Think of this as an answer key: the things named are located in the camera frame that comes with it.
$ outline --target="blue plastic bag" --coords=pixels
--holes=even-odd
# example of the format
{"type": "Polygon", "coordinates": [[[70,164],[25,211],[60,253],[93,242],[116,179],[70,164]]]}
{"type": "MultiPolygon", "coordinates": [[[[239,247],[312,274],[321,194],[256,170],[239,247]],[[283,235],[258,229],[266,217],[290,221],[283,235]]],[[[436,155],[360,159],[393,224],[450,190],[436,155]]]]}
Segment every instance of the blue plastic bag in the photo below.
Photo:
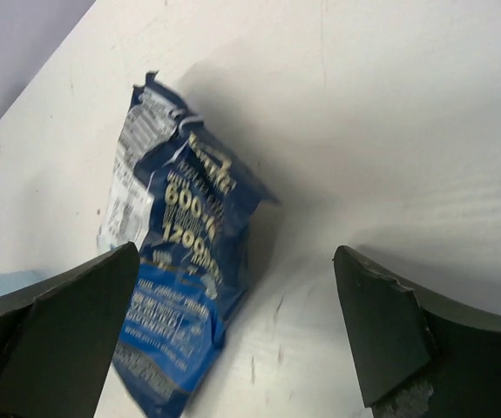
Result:
{"type": "Polygon", "coordinates": [[[134,88],[98,245],[138,246],[113,364],[148,417],[177,418],[248,290],[250,216],[276,199],[155,75],[134,88]]]}

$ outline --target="white wall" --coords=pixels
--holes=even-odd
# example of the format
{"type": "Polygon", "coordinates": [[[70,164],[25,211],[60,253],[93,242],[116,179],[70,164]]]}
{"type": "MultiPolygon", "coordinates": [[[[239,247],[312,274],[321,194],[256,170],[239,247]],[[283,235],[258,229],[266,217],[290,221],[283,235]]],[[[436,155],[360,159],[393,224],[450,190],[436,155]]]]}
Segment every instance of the white wall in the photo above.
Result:
{"type": "Polygon", "coordinates": [[[0,117],[93,1],[0,1],[0,117]]]}
{"type": "Polygon", "coordinates": [[[5,190],[43,172],[100,206],[148,70],[279,193],[293,253],[367,248],[501,313],[501,1],[100,0],[1,127],[0,164],[18,134],[50,150],[5,190]]]}

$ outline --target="white surface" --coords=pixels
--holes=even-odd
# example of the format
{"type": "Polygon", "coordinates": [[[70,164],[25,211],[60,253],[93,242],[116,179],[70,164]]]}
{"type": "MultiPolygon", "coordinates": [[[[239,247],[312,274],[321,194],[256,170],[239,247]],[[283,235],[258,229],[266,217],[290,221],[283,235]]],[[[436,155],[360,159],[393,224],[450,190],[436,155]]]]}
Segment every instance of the white surface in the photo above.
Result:
{"type": "MultiPolygon", "coordinates": [[[[340,244],[501,313],[501,2],[98,0],[0,122],[0,272],[96,254],[132,84],[151,69],[285,207],[187,416],[369,416],[340,244]]],[[[97,417],[133,411],[111,373],[97,417]]]]}
{"type": "Polygon", "coordinates": [[[0,117],[93,0],[0,2],[0,117]]]}

